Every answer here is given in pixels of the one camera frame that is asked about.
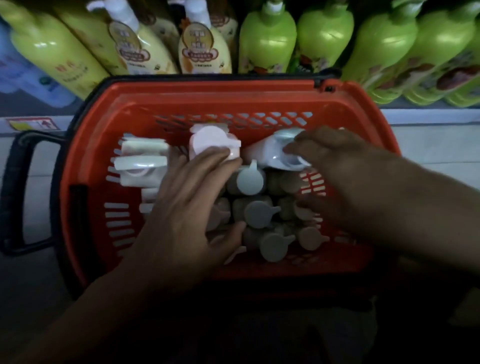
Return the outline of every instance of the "hand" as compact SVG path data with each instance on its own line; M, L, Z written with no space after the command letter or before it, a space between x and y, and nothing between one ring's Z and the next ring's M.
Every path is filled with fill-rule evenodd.
M374 147L348 130L305 131L284 151L309 161L337 192L304 195L299 205L368 241L446 260L446 255L454 255L452 242L465 242L460 237L467 231L477 234L477 191Z
M187 162L172 149L157 201L131 251L118 266L135 286L163 294L188 290L221 266L241 244L245 223L209 244L205 230L221 188L240 158L225 161L228 149L209 148Z

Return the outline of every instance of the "shopping basket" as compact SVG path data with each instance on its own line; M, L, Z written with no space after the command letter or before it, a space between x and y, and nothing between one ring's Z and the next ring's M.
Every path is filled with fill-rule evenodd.
M78 296L93 280L114 269L128 253L144 218L141 189L120 185L113 160L125 136L163 138L186 146L195 123L225 123L248 146L281 128L347 128L370 143L399 153L382 113L359 85L316 76L123 76L105 80L75 115L64 137L25 132L16 137L1 191L0 249L20 255L53 245L67 285ZM52 237L25 244L22 210L35 145L61 145L50 191ZM321 174L302 175L302 193L330 194ZM267 263L258 252L238 255L211 284L237 293L272 295L319 282L366 284L382 256L368 242L315 219L330 240L315 252L294 244L286 259Z

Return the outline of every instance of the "basket handle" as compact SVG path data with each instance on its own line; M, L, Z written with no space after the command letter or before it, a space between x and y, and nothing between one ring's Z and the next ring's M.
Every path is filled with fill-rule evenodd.
M35 147L43 141L62 145L64 138L32 130L18 134L10 148L0 192L0 251L5 255L24 255L53 244L52 237L26 244L23 236L28 171Z

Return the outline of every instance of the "right hand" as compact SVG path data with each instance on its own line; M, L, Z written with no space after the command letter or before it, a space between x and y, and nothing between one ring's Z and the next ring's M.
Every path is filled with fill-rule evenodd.
M456 206L479 200L472 188L374 147L348 130L323 126L305 131L284 151L310 162L338 194L303 195L298 204L374 242L428 235L451 219L449 212Z

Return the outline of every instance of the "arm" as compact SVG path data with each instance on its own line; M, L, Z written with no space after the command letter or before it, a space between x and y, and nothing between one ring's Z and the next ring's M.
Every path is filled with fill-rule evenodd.
M245 223L209 244L210 210L241 159L211 148L169 163L157 202L129 254L96 280L14 363L87 363L115 333L161 300L189 290L240 246Z
M300 204L367 241L480 275L480 193L378 149L347 130L300 134L285 151L302 156L338 197Z

